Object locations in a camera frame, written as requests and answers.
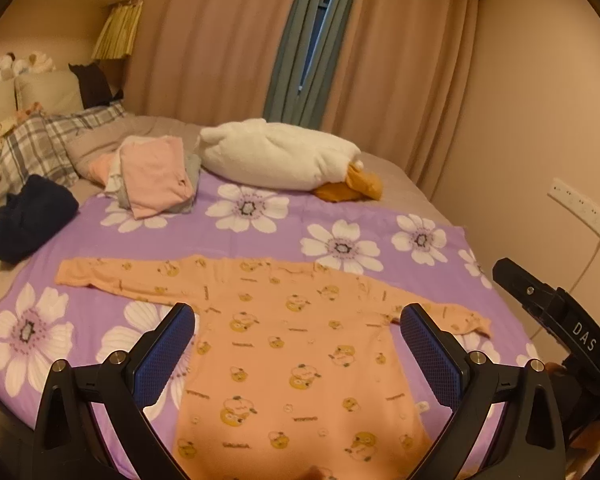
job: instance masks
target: folded pink clothing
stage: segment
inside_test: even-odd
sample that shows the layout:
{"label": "folded pink clothing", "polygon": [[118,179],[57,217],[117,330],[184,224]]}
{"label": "folded pink clothing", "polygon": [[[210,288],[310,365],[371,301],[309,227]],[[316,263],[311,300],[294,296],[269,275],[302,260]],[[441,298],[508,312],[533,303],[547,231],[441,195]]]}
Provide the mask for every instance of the folded pink clothing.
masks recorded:
{"label": "folded pink clothing", "polygon": [[120,165],[136,220],[156,215],[193,196],[184,168],[182,139],[166,136],[122,146]]}

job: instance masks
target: wall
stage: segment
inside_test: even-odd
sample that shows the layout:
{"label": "wall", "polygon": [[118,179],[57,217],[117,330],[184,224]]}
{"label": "wall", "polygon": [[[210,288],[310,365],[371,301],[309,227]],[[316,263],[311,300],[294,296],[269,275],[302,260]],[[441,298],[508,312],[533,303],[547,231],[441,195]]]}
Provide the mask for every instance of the wall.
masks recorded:
{"label": "wall", "polygon": [[89,63],[109,10],[93,0],[14,0],[0,19],[0,56],[49,54],[58,69]]}
{"label": "wall", "polygon": [[[555,176],[600,205],[600,20],[586,0],[482,0],[456,138],[433,202],[467,227],[485,268],[508,256],[568,289],[598,239],[546,195]],[[600,323],[600,252],[574,296]],[[544,332],[534,341],[545,359],[564,355]]]}

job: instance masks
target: power strip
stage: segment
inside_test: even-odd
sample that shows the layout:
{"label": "power strip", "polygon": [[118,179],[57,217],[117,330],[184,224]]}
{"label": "power strip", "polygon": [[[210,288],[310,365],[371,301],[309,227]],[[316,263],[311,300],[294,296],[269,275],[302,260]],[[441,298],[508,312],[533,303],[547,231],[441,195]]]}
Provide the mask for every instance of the power strip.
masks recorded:
{"label": "power strip", "polygon": [[554,178],[548,195],[582,220],[600,237],[600,206],[559,178]]}

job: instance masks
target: beige curtain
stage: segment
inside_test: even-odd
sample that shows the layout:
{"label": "beige curtain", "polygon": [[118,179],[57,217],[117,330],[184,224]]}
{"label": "beige curtain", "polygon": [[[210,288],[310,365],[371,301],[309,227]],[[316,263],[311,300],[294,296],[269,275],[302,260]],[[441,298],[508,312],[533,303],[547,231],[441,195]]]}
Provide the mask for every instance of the beige curtain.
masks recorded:
{"label": "beige curtain", "polygon": [[478,0],[354,0],[322,129],[435,191],[454,135]]}
{"label": "beige curtain", "polygon": [[293,0],[144,0],[125,106],[215,125],[261,117]]}

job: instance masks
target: flower pattern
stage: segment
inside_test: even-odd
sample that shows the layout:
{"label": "flower pattern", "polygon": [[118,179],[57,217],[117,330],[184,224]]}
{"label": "flower pattern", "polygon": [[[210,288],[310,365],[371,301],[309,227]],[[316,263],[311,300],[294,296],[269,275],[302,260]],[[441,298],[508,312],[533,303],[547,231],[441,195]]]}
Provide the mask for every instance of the flower pattern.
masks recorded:
{"label": "flower pattern", "polygon": [[66,294],[47,287],[36,303],[36,293],[26,283],[16,299],[15,314],[0,313],[0,371],[7,368],[4,386],[10,397],[20,393],[25,377],[42,393],[51,363],[69,355],[74,326],[55,324],[64,317],[68,301]]}
{"label": "flower pattern", "polygon": [[306,256],[321,256],[317,263],[332,269],[353,274],[363,274],[365,269],[380,272],[384,269],[382,262],[376,260],[380,249],[375,242],[358,240],[360,226],[347,224],[345,220],[338,220],[333,224],[331,232],[318,224],[311,224],[307,228],[313,238],[302,238],[302,254]]}
{"label": "flower pattern", "polygon": [[471,249],[469,249],[468,251],[460,249],[458,251],[458,256],[460,256],[464,261],[466,261],[466,263],[464,264],[464,268],[469,271],[470,275],[472,275],[474,278],[480,277],[480,282],[482,283],[482,286],[484,286],[485,288],[493,288],[493,285],[491,285],[489,279],[484,275],[484,272],[482,272],[482,267],[475,259],[474,252]]}
{"label": "flower pattern", "polygon": [[[124,316],[133,328],[128,326],[115,326],[102,337],[102,346],[96,355],[96,361],[103,362],[112,352],[116,350],[129,351],[138,342],[144,332],[154,330],[164,319],[171,307],[160,306],[159,309],[153,303],[143,301],[132,301],[126,304]],[[167,400],[167,391],[171,394],[171,400],[176,408],[180,408],[180,399],[184,390],[184,384],[189,371],[189,357],[191,355],[191,344],[182,354],[167,381],[158,401],[153,406],[144,408],[144,414],[149,420],[154,420],[164,408]]]}
{"label": "flower pattern", "polygon": [[398,215],[396,221],[402,231],[391,238],[391,243],[397,250],[411,251],[413,261],[418,264],[433,266],[436,261],[448,261],[440,251],[446,245],[446,233],[436,229],[433,220],[410,214]]}
{"label": "flower pattern", "polygon": [[[485,342],[482,342],[482,339],[475,332],[469,332],[465,335],[455,335],[454,336],[458,342],[462,345],[462,348],[466,352],[473,352],[474,350],[479,350],[483,354],[485,354],[491,362],[494,364],[500,364],[500,354],[493,347],[493,343],[488,339]],[[495,411],[495,405],[492,404],[489,408],[489,413],[487,414],[487,420],[489,420]]]}
{"label": "flower pattern", "polygon": [[516,357],[516,364],[523,368],[529,361],[531,361],[531,359],[540,360],[540,357],[538,356],[538,350],[536,350],[535,345],[533,345],[533,343],[527,343],[526,355],[519,355]]}
{"label": "flower pattern", "polygon": [[172,214],[163,213],[152,216],[151,218],[136,220],[131,211],[122,209],[118,205],[118,201],[112,202],[105,211],[109,213],[109,215],[100,222],[100,225],[104,227],[117,225],[119,233],[130,233],[142,226],[147,227],[148,229],[163,229],[167,227],[167,218],[173,217]]}
{"label": "flower pattern", "polygon": [[278,227],[273,220],[282,220],[288,215],[289,198],[273,191],[222,184],[218,187],[218,196],[222,200],[209,206],[205,213],[220,218],[216,221],[218,229],[241,233],[253,226],[261,233],[275,233]]}

